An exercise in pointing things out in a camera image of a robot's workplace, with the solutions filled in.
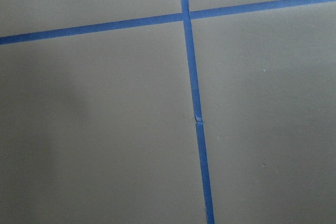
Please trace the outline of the brown paper table cover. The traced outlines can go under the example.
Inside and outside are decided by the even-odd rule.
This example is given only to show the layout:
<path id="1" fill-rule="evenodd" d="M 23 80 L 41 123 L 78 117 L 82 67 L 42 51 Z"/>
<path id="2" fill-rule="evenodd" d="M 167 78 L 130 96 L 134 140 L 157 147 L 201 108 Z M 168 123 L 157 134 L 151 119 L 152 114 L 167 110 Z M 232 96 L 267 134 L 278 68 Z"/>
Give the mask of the brown paper table cover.
<path id="1" fill-rule="evenodd" d="M 335 223 L 335 0 L 1 0 L 1 223 Z"/>

